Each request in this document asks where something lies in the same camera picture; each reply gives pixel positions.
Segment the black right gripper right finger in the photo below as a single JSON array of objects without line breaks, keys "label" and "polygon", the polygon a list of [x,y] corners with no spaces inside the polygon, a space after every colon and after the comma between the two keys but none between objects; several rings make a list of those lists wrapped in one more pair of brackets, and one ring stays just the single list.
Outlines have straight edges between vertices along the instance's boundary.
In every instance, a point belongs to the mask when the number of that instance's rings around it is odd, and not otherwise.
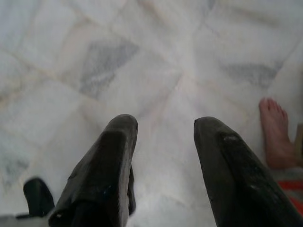
[{"label": "black right gripper right finger", "polygon": [[217,227],[303,227],[303,215],[238,133],[201,117],[194,141]]}]

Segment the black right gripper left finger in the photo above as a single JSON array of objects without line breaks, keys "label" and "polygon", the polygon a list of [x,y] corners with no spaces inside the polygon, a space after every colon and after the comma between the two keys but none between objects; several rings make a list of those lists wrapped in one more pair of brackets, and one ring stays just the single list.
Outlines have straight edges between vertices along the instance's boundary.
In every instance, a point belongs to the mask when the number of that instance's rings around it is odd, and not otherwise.
[{"label": "black right gripper left finger", "polygon": [[75,166],[56,204],[50,227],[125,227],[136,208],[132,157],[138,122],[113,118]]}]

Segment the red striped floor mat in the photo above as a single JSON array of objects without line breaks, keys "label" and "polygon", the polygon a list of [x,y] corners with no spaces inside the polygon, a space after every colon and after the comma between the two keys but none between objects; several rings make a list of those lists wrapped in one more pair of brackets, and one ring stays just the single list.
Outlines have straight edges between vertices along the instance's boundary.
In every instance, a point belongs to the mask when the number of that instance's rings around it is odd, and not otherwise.
[{"label": "red striped floor mat", "polygon": [[291,203],[303,216],[303,168],[273,170],[272,175]]}]

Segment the robot right leg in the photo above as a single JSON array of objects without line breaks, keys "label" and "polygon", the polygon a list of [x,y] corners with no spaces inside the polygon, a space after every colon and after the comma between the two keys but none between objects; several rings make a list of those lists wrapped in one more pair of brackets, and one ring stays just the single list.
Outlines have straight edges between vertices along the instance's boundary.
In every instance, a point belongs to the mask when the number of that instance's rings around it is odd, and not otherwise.
[{"label": "robot right leg", "polygon": [[53,196],[45,182],[38,177],[29,179],[23,185],[28,213],[17,215],[17,219],[45,217],[53,208]]}]

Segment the person bare foot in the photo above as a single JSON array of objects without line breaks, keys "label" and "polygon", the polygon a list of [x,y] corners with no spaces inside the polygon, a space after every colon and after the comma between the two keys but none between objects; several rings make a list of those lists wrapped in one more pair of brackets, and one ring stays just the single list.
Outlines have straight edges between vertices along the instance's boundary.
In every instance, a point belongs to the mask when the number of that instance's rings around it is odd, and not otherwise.
[{"label": "person bare foot", "polygon": [[287,112],[271,98],[260,101],[259,111],[267,165],[272,169],[298,167],[295,146],[288,136]]}]

